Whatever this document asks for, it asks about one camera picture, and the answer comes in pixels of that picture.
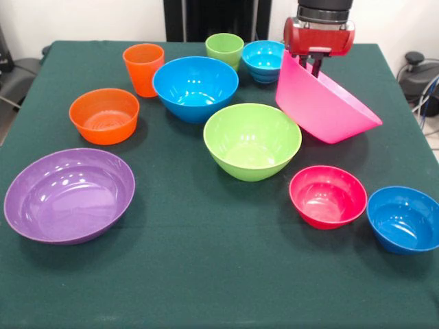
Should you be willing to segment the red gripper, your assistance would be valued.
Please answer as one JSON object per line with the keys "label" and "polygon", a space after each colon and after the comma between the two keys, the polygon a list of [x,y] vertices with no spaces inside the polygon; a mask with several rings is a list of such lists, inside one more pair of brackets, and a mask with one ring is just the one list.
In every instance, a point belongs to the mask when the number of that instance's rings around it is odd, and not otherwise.
{"label": "red gripper", "polygon": [[[306,69],[308,55],[345,56],[353,46],[355,25],[352,21],[342,24],[324,24],[301,21],[289,17],[285,22],[285,48],[293,56],[299,56],[299,64]],[[318,77],[323,57],[315,57],[311,74]]]}

